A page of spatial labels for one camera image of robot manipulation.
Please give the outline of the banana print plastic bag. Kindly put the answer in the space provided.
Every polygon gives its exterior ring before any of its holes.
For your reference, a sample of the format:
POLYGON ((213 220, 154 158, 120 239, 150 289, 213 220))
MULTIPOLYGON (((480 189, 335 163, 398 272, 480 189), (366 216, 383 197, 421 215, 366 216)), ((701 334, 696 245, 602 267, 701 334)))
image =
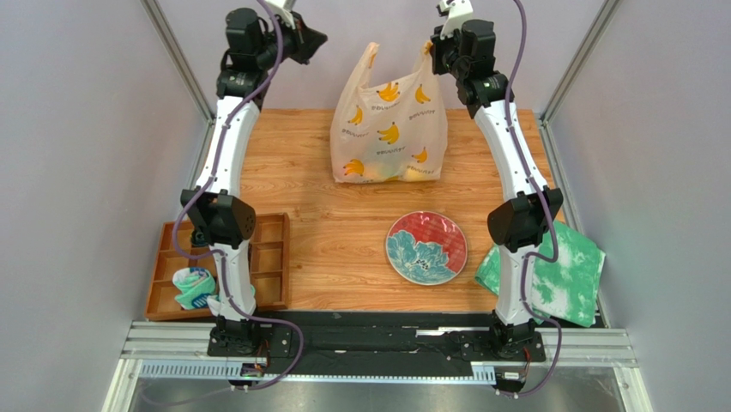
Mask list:
POLYGON ((329 132, 335 182, 375 184, 438 180, 448 145, 448 120, 432 42, 410 74, 372 86, 379 51, 369 44, 344 87, 329 132))

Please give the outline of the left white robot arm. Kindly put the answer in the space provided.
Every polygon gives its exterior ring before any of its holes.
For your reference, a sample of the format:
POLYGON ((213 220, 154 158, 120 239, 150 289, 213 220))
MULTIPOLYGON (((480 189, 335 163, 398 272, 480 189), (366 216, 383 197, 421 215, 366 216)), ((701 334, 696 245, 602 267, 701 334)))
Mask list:
POLYGON ((182 191, 180 198, 216 263, 220 292, 209 307, 216 318, 213 335, 218 341, 258 338, 258 327, 251 321, 257 303, 248 257, 256 212, 240 199, 239 180, 263 99, 284 60, 308 64, 328 39, 307 27, 292 1, 264 5, 269 25, 248 8, 235 9, 226 17, 228 47, 216 83, 214 137, 194 188, 182 191))

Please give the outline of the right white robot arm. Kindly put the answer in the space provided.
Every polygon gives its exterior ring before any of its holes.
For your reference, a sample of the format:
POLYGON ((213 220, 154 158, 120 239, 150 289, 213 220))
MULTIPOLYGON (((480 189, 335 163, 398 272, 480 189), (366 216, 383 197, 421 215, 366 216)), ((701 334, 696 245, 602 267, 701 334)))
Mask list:
POLYGON ((496 35, 490 21, 450 18, 431 37, 432 71, 456 80, 459 100, 483 133, 498 168, 504 202, 487 218, 499 252, 498 304, 491 328, 495 349, 531 342, 535 320, 529 299, 533 258, 563 204, 538 171, 515 113, 510 78, 495 69, 496 35))

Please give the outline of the red and teal floral plate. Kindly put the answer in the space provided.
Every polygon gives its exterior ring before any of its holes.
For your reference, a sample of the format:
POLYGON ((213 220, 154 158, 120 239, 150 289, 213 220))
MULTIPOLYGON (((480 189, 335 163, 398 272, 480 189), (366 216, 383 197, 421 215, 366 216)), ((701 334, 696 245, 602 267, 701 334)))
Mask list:
POLYGON ((468 262, 462 229, 445 215, 415 211, 398 218, 384 249, 393 270, 409 282, 437 286, 455 279, 468 262))

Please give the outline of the wooden compartment tray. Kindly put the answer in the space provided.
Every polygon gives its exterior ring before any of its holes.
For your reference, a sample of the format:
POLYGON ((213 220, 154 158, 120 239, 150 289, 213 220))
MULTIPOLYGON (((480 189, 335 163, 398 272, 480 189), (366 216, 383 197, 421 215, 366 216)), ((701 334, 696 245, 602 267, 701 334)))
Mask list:
MULTIPOLYGON (((192 242, 194 227, 183 221, 179 230, 173 230, 174 223, 163 225, 152 281, 144 316, 150 321, 180 321, 207 318, 212 315, 207 308, 184 309, 176 300, 180 294, 173 284, 173 275, 178 270, 202 267, 217 278, 213 257, 198 261, 177 253, 173 247, 176 239, 179 245, 191 255, 201 255, 208 246, 200 241, 192 242)), ((289 293, 289 232, 287 214, 258 215, 256 228, 249 246, 249 267, 251 285, 257 309, 263 311, 284 310, 291 302, 289 293)))

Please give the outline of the green white tie-dye cloth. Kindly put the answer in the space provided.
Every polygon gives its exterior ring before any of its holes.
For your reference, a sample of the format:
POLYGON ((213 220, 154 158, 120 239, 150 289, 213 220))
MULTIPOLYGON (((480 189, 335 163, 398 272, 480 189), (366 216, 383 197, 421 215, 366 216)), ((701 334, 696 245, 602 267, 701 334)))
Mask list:
MULTIPOLYGON (((590 327, 595 322, 596 300, 605 253, 595 242, 563 223, 554 223, 558 259, 550 263, 532 257, 526 272, 525 292, 532 312, 540 323, 554 317, 590 327)), ((525 255, 537 251, 552 257, 553 238, 543 236, 537 247, 527 246, 516 253, 495 245, 485 256, 474 279, 483 288, 498 296, 496 312, 503 320, 524 324, 530 318, 521 299, 521 274, 525 255)))

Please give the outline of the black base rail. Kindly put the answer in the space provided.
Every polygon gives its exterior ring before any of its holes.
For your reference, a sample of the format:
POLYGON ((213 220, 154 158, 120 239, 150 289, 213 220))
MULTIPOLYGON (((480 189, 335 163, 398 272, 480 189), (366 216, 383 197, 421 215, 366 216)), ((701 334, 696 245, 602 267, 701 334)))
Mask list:
POLYGON ((461 378, 477 361, 522 368, 546 360, 540 333, 521 342, 498 340, 488 312, 260 313, 261 322, 217 318, 207 354, 259 357, 267 373, 290 377, 461 378))

